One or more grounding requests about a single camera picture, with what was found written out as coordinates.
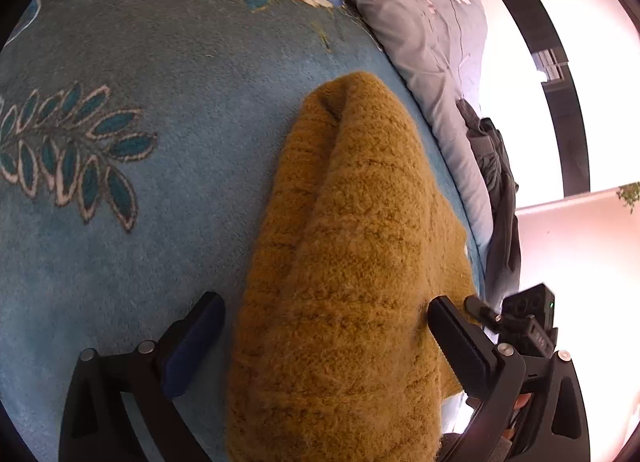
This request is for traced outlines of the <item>gloved right hand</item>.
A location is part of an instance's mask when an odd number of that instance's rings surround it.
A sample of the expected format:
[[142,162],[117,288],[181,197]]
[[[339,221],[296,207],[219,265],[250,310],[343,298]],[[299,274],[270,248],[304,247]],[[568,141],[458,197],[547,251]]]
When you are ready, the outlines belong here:
[[502,437],[504,439],[511,440],[514,437],[516,431],[518,430],[518,424],[522,422],[522,409],[528,405],[531,399],[531,393],[521,394],[520,396],[518,396],[518,398],[516,398],[508,427],[502,432]]

